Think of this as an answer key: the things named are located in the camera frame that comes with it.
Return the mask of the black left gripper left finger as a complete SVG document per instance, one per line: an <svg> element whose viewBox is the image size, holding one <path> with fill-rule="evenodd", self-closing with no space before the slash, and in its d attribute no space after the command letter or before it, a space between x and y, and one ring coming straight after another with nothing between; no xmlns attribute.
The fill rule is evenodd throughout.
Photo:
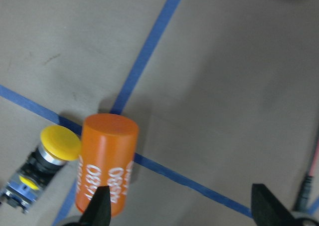
<svg viewBox="0 0 319 226"><path fill-rule="evenodd" d="M109 226L111 222L111 201L109 186L98 187L85 212L80 218L79 226Z"/></svg>

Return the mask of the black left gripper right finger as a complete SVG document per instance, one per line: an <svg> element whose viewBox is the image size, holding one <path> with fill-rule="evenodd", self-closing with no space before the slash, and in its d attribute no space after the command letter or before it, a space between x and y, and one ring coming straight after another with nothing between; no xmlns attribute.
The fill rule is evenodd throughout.
<svg viewBox="0 0 319 226"><path fill-rule="evenodd" d="M292 226L295 221L264 184L252 185L251 214L257 226Z"/></svg>

